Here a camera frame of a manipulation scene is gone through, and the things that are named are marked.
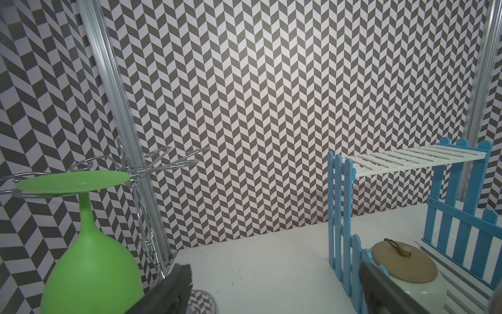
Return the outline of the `blue white slatted shelf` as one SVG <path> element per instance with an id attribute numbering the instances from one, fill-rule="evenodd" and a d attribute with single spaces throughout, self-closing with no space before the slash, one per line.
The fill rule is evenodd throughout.
<path id="1" fill-rule="evenodd" d="M 359 276 L 363 261 L 375 264 L 371 247 L 351 231 L 353 187 L 358 179 L 432 168 L 433 177 L 422 239 L 408 243 L 433 259 L 447 284 L 443 313 L 501 312 L 501 217 L 481 210 L 478 202 L 492 153 L 492 143 L 476 147 L 445 137 L 436 145 L 342 157 L 329 153 L 329 265 L 357 313 L 363 307 Z"/>

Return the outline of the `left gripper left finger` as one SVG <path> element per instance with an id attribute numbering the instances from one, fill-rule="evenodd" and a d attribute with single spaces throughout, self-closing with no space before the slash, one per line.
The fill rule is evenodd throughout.
<path id="1" fill-rule="evenodd" d="M 171 272 L 126 313 L 186 313 L 192 291 L 192 269 L 175 264 Z"/>

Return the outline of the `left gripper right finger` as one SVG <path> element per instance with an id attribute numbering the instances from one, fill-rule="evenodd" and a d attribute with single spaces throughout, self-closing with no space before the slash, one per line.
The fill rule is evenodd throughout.
<path id="1" fill-rule="evenodd" d="M 368 313 L 428 313 L 376 265 L 363 261 L 359 276 Z"/>

